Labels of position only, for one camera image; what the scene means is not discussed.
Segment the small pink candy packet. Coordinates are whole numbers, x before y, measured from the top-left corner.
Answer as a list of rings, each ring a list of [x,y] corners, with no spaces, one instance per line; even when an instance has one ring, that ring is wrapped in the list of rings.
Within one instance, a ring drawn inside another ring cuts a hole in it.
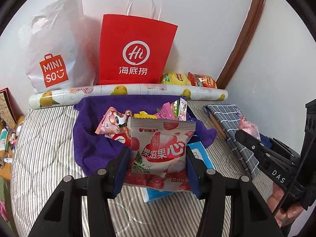
[[[257,125],[247,121],[243,115],[238,114],[238,117],[240,118],[238,129],[245,131],[246,133],[252,135],[258,140],[261,140]]]

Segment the pink white long packet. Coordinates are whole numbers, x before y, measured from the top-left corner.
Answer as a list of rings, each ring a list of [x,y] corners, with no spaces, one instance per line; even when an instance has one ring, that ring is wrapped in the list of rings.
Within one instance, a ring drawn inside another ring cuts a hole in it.
[[[177,120],[186,121],[187,115],[187,101],[182,97],[179,98],[178,107],[177,107]]]

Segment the red small snack packet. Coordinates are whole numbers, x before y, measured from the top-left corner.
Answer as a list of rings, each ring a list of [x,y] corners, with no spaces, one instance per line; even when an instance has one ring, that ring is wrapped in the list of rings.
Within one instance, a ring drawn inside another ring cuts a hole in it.
[[[107,138],[118,141],[128,147],[131,146],[131,139],[128,138],[126,134],[110,134],[107,135]]]

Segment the lychee strawberry jelly bag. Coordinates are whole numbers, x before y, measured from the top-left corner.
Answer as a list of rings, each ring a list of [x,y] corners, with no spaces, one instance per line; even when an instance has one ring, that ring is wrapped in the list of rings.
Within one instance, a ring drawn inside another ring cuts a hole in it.
[[[131,160],[124,182],[130,186],[170,192],[190,191],[186,176],[186,145],[195,121],[131,118]]]

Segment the pink yellow snack bag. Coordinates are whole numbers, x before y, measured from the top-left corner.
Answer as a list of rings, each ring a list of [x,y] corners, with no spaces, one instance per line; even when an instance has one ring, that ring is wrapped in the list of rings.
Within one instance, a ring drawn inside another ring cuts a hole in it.
[[[175,115],[169,102],[163,104],[162,108],[155,115],[158,119],[175,120]]]

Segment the pink panda snack bag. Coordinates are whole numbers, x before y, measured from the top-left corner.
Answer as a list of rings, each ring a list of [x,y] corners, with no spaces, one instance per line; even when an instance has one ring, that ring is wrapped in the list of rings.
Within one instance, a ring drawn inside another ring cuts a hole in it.
[[[130,110],[126,110],[124,113],[121,113],[111,106],[104,114],[95,133],[98,135],[104,135],[110,139],[114,139],[114,137],[118,137],[118,135],[125,135],[129,138],[130,134],[127,122],[131,116],[132,112]]]

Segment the yellow triangular snack packet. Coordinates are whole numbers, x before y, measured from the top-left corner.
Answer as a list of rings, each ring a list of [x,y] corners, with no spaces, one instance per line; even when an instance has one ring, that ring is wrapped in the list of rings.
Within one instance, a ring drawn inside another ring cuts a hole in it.
[[[145,111],[140,111],[139,113],[135,113],[133,115],[133,118],[139,118],[139,119],[157,119],[157,115],[150,115],[146,113]]]

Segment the green triangular snack packet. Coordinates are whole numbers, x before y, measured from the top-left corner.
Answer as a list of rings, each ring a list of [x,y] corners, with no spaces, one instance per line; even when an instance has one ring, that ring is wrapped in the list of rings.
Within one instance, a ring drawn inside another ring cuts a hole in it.
[[[174,102],[171,102],[171,107],[172,107],[172,110],[174,112],[174,115],[175,115],[175,120],[177,120],[177,107],[178,107],[178,100],[174,101]]]

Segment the purple towel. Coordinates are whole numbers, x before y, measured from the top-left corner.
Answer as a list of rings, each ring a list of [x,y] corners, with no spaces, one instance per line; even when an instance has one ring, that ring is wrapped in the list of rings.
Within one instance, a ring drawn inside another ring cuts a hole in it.
[[[110,160],[115,159],[124,144],[97,135],[101,119],[112,106],[118,112],[131,110],[132,113],[146,111],[154,114],[166,102],[172,103],[178,96],[171,95],[109,95],[83,98],[74,109],[79,112],[73,127],[73,145],[75,162],[89,177],[101,168],[106,168]]]

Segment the orange chips bag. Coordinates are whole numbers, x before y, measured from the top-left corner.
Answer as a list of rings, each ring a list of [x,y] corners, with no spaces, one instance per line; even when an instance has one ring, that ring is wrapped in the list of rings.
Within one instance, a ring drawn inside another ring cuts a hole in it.
[[[192,74],[189,72],[187,78],[192,86],[217,89],[216,81],[211,76]]]

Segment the yellow chips bag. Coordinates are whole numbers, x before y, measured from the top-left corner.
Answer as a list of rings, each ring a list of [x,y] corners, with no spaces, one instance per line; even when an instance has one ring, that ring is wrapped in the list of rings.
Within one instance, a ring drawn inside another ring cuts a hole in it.
[[[181,73],[169,72],[162,76],[161,84],[190,86],[191,83],[186,75]]]

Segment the patterned book box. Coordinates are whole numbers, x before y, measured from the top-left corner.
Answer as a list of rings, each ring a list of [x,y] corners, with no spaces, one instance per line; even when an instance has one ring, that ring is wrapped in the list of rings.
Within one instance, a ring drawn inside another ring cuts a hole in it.
[[[16,125],[16,117],[10,103],[8,88],[3,88],[0,91],[0,114],[1,120],[4,120],[8,126],[13,128]]]

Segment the red paper shopping bag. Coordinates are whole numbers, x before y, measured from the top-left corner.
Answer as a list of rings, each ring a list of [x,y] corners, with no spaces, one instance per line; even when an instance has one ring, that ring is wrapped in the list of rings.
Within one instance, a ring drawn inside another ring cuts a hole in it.
[[[100,36],[99,83],[158,84],[177,32],[177,25],[125,14],[104,14]]]

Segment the white plastic Miniso bag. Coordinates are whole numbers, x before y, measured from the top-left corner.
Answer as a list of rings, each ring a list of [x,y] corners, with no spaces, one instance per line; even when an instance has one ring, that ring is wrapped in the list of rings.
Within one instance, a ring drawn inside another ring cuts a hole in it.
[[[94,83],[82,0],[49,4],[18,34],[25,73],[36,93]]]

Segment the brown door frame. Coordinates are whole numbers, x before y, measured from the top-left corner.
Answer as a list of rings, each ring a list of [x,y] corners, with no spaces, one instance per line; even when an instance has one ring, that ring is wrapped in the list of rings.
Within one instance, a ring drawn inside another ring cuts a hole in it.
[[[252,0],[235,46],[216,81],[218,88],[225,89],[237,71],[256,32],[265,3],[266,0]]]

